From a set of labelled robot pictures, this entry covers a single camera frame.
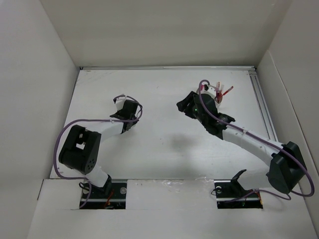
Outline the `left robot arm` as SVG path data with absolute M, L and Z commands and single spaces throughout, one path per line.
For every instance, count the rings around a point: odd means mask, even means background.
M 143 106 L 131 97 L 121 101 L 117 109 L 108 119 L 81 119 L 93 123 L 88 127 L 72 123 L 58 156 L 59 163 L 78 172 L 102 198 L 111 193 L 112 178 L 97 164 L 100 144 L 129 131 L 143 113 Z

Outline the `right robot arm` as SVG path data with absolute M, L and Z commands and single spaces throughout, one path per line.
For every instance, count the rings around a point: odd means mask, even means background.
M 241 147 L 266 164 L 266 169 L 243 169 L 234 176 L 230 184 L 234 195 L 268 187 L 289 194 L 304 177 L 306 166 L 295 143 L 283 144 L 249 132 L 231 116 L 220 113 L 209 94 L 190 92 L 176 105 L 180 112 L 198 120 L 209 134 Z

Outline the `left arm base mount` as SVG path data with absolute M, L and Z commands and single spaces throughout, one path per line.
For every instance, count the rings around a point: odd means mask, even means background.
M 95 186 L 92 186 L 89 194 L 87 182 L 80 182 L 82 189 L 79 203 L 80 209 L 103 209 L 103 210 L 124 210 L 126 208 L 127 180 L 112 181 L 108 194 Z

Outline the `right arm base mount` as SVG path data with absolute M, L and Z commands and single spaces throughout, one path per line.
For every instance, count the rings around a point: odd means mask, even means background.
M 218 179 L 214 181 L 211 195 L 216 197 L 218 209 L 263 209 L 260 193 L 253 189 L 245 190 L 238 179 L 246 171 L 239 171 L 231 179 Z

